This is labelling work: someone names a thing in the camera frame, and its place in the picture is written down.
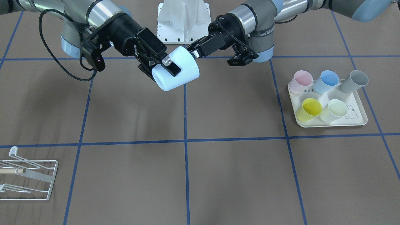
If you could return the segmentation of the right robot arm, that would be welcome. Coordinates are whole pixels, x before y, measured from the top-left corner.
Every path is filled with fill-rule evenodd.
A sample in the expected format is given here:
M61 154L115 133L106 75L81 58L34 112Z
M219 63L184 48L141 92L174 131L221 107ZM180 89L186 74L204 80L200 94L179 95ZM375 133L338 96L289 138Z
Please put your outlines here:
M147 27L141 27L122 7L112 0L2 0L1 15L20 11L40 13L38 29L41 40L55 62L66 72L49 49L42 31L45 14L63 20L62 48L70 57L78 58L85 70L92 71L90 78L82 79L67 74L78 81L91 81L105 69L102 53L113 46L125 57L134 56L139 69L154 80L153 71L161 67L173 77L181 68L166 53L166 46Z

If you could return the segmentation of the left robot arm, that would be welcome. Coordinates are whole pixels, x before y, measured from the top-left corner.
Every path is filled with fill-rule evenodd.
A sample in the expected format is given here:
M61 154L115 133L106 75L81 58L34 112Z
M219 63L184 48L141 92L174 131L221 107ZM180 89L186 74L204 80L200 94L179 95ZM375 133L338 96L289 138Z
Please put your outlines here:
M194 59L207 57L216 50L232 47L230 66L262 63L274 53L275 24L292 21L296 16L328 9L359 22L369 22L394 3L393 0L248 0L218 16L208 26L208 35L186 47Z

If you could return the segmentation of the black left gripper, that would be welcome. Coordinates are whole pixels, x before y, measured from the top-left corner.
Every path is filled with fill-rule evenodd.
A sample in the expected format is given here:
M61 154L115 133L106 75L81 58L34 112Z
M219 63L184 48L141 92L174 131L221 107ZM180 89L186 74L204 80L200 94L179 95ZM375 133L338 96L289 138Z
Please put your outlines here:
M220 32L218 34L202 37L186 47L186 50L196 60L198 58L207 57L217 50L226 50L235 42L233 37L237 37L236 32L232 31L228 34Z

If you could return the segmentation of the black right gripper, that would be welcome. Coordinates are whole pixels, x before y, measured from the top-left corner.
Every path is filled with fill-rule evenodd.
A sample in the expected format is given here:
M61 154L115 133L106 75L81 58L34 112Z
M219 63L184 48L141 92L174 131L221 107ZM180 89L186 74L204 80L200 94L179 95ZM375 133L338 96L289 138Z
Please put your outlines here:
M126 13L112 17L106 26L106 33L114 48L123 56L136 57L140 64L138 68L151 80L155 81L151 69L160 64L173 77L181 68L167 55L167 47L147 27L141 27Z

